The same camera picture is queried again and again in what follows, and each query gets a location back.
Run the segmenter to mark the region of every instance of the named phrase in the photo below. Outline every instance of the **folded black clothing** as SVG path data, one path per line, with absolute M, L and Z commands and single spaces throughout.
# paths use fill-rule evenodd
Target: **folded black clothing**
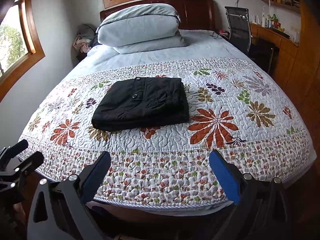
M 181 78 L 136 77 L 112 85 L 92 117 L 94 128 L 117 131 L 189 121 Z

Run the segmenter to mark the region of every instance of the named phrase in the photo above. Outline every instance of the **chair backrest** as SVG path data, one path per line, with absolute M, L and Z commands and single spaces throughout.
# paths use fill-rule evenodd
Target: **chair backrest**
M 230 27 L 229 42 L 248 55 L 251 45 L 249 10 L 247 8 L 228 6 L 225 8 Z

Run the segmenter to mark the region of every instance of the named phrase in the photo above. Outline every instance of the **wooden desk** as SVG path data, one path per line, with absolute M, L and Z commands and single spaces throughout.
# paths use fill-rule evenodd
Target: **wooden desk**
M 250 23 L 250 28 L 253 37 L 270 41 L 280 49 L 272 78 L 282 89 L 284 89 L 289 80 L 297 56 L 298 45 L 284 36 L 267 28 L 263 28 L 260 25 Z

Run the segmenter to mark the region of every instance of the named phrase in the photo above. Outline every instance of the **drawer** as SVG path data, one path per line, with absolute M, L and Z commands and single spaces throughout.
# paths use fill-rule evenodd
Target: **drawer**
M 276 34 L 271 30 L 261 27 L 258 30 L 258 37 L 263 38 L 266 41 L 270 41 L 274 43 L 278 48 L 280 48 L 281 37 L 279 34 Z
M 281 41 L 281 49 L 288 52 L 292 57 L 296 57 L 298 47 L 290 40 L 288 39 L 282 39 Z
M 250 29 L 251 29 L 251 35 L 253 37 L 257 37 L 258 36 L 258 25 L 254 24 L 254 23 L 250 23 Z

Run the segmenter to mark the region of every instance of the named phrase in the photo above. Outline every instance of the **quilt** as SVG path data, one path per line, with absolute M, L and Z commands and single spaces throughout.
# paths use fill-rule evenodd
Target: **quilt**
M 92 115 L 113 83 L 135 77 L 180 77 L 190 122 L 107 132 Z M 209 166 L 217 149 L 255 179 L 286 180 L 308 164 L 308 131 L 293 104 L 262 70 L 240 59 L 198 58 L 91 73 L 58 84 L 20 139 L 44 155 L 38 171 L 55 181 L 79 174 L 102 151 L 111 167 L 95 196 L 149 209 L 201 208 L 227 201 Z

